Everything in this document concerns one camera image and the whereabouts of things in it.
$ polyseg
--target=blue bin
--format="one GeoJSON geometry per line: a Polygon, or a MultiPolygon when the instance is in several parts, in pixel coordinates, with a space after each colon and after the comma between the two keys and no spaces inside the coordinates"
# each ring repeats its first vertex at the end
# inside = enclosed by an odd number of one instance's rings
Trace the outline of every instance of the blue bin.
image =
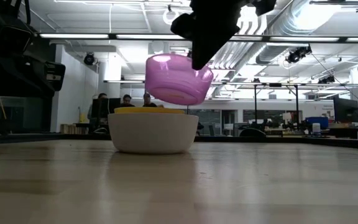
{"type": "Polygon", "coordinates": [[[310,117],[306,118],[306,121],[310,124],[319,123],[321,129],[328,129],[328,118],[324,117],[310,117]]]}

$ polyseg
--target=white bowl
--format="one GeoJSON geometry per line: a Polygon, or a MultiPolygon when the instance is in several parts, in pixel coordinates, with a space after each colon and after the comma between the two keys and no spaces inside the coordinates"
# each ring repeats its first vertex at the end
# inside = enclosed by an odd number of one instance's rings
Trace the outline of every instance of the white bowl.
{"type": "Polygon", "coordinates": [[[187,114],[115,113],[108,117],[112,143],[121,152],[176,154],[189,150],[198,117],[187,114]]]}

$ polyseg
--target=yellow lid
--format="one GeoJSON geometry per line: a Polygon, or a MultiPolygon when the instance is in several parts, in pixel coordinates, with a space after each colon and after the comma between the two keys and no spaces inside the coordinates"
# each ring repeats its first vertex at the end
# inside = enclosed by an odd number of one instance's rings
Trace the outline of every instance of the yellow lid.
{"type": "Polygon", "coordinates": [[[185,114],[183,110],[169,108],[148,108],[148,107],[123,107],[116,108],[115,113],[174,113],[185,114]]]}

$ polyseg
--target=computer monitor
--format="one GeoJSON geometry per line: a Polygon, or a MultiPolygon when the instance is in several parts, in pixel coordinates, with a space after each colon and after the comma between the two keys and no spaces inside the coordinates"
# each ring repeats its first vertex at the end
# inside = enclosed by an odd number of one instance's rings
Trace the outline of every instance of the computer monitor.
{"type": "Polygon", "coordinates": [[[358,102],[334,97],[335,121],[342,123],[358,122],[358,102]]]}
{"type": "Polygon", "coordinates": [[[107,118],[121,104],[120,98],[96,99],[92,102],[92,118],[107,118]]]}

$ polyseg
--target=person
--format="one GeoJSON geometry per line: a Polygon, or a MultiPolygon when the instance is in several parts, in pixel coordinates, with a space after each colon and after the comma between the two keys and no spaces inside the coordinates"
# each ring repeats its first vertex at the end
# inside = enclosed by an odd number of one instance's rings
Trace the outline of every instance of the person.
{"type": "Polygon", "coordinates": [[[157,107],[155,103],[151,102],[151,96],[148,93],[143,95],[144,105],[143,107],[157,107]]]}
{"type": "MultiPolygon", "coordinates": [[[[102,99],[107,99],[107,94],[100,93],[99,96],[98,96],[98,100],[102,100],[102,99]]],[[[92,103],[91,103],[91,106],[89,107],[87,117],[88,117],[90,123],[95,123],[96,122],[95,118],[92,118],[92,103]]]]}
{"type": "Polygon", "coordinates": [[[128,94],[125,94],[124,97],[122,97],[122,103],[120,104],[120,107],[132,107],[134,105],[131,104],[132,97],[128,94]]]}

